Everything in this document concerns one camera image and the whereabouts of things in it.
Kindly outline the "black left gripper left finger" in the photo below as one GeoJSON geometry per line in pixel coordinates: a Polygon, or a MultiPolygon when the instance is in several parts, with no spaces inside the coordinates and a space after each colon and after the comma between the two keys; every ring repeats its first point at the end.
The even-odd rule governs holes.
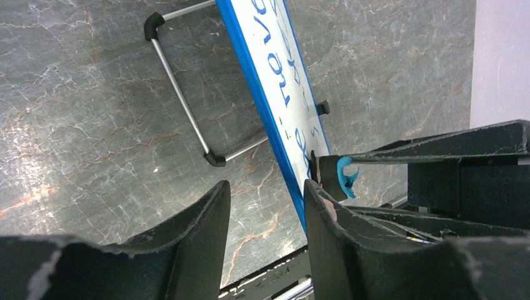
{"type": "Polygon", "coordinates": [[[2,299],[217,299],[231,211],[220,181],[121,244],[73,235],[1,238],[2,299]]]}

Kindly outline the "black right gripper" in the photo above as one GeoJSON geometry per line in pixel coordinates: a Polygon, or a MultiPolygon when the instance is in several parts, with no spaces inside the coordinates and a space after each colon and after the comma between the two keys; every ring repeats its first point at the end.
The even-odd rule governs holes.
{"type": "Polygon", "coordinates": [[[359,164],[412,163],[407,167],[412,206],[475,223],[529,229],[529,165],[510,159],[456,160],[501,156],[529,156],[529,121],[399,140],[347,155],[359,164]]]}

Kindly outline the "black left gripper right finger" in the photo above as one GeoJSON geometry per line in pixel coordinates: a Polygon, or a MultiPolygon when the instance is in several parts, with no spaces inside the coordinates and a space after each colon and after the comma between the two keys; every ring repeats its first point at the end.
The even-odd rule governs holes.
{"type": "Polygon", "coordinates": [[[312,180],[304,212],[316,299],[528,299],[529,232],[343,206],[312,180]]]}

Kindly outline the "blue-framed whiteboard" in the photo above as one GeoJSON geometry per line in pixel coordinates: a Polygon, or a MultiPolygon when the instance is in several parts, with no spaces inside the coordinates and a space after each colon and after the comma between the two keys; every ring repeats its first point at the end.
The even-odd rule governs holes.
{"type": "Polygon", "coordinates": [[[217,1],[302,226],[311,154],[329,155],[285,1],[217,1]]]}

